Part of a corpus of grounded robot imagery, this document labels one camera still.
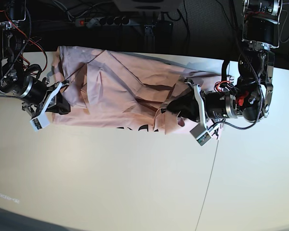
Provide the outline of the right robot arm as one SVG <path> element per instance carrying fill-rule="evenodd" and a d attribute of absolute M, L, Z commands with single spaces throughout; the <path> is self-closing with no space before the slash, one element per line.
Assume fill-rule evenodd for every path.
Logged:
<path fill-rule="evenodd" d="M 45 112 L 66 115 L 70 104 L 61 89 L 69 81 L 49 84 L 40 78 L 45 71 L 24 57 L 28 45 L 45 52 L 32 34 L 31 15 L 24 0 L 0 0 L 0 97 L 22 101 L 22 110 L 32 118 Z"/>

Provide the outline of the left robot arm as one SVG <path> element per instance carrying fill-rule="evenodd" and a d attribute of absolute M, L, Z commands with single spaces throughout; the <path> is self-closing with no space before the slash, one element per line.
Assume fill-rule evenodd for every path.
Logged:
<path fill-rule="evenodd" d="M 195 80 L 184 80 L 190 92 L 170 102 L 167 110 L 200 125 L 200 130 L 211 132 L 218 125 L 238 130 L 253 127 L 267 117 L 273 93 L 273 68 L 279 47 L 279 19 L 281 0 L 243 1 L 243 24 L 239 26 L 234 1 L 230 1 L 235 43 L 239 51 L 239 78 L 233 84 L 227 79 L 229 61 L 222 65 L 221 80 L 212 92 L 205 92 Z"/>

